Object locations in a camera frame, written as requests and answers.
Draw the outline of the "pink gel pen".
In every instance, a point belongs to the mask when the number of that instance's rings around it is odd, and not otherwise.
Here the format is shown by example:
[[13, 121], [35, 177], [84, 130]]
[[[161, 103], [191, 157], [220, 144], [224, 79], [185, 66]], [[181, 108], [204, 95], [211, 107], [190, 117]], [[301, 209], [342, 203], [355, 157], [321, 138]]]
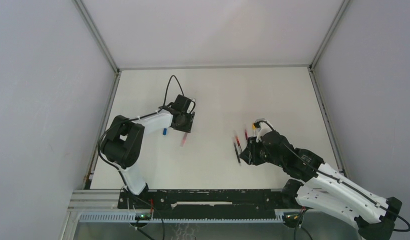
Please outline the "pink gel pen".
[[183, 147], [185, 145], [187, 137], [188, 137], [188, 133], [185, 132], [184, 135], [183, 135], [181, 144], [180, 144], [181, 147]]

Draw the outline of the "black gel pen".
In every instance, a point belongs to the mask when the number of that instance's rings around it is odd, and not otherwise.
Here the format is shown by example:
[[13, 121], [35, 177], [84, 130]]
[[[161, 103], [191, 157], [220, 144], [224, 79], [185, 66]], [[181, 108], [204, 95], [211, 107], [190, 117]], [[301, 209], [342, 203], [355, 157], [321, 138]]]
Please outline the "black gel pen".
[[233, 139], [233, 146], [234, 146], [235, 155], [236, 155], [238, 165], [241, 166], [241, 160], [240, 160], [240, 157], [239, 157], [239, 152], [238, 152], [237, 145], [236, 145], [236, 142], [235, 142], [234, 139]]

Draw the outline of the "dark red gel pen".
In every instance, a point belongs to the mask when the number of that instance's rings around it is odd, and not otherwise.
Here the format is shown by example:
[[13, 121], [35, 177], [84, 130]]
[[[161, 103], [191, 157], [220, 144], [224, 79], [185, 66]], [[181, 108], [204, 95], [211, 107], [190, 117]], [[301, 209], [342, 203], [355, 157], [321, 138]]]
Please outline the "dark red gel pen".
[[237, 145], [238, 151], [239, 151], [239, 153], [241, 153], [241, 152], [242, 152], [242, 148], [241, 148], [240, 140], [239, 140], [239, 137], [238, 137], [238, 134], [237, 134], [236, 131], [234, 131], [234, 139], [235, 139], [235, 143], [236, 143], [236, 145]]

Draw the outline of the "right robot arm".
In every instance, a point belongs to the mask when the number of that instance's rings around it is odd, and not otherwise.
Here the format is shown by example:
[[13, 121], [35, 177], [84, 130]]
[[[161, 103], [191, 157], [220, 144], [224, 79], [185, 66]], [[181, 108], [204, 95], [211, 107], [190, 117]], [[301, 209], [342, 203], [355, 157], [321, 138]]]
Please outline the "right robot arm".
[[248, 138], [240, 159], [248, 165], [276, 165], [291, 177], [281, 195], [288, 208], [300, 205], [324, 212], [357, 229], [366, 240], [388, 240], [396, 231], [399, 199], [364, 189], [312, 151], [293, 147], [276, 131]]

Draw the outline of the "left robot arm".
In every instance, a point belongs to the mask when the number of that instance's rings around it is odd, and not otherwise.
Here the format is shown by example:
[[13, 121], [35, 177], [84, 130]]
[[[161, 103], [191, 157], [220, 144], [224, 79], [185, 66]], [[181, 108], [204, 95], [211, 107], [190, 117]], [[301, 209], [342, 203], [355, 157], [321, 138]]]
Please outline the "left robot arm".
[[179, 94], [174, 102], [164, 104], [155, 112], [135, 118], [116, 116], [111, 126], [97, 141], [98, 156], [115, 168], [123, 185], [131, 193], [130, 202], [141, 209], [148, 205], [148, 186], [136, 165], [143, 139], [159, 130], [172, 128], [190, 133], [195, 117], [194, 99]]

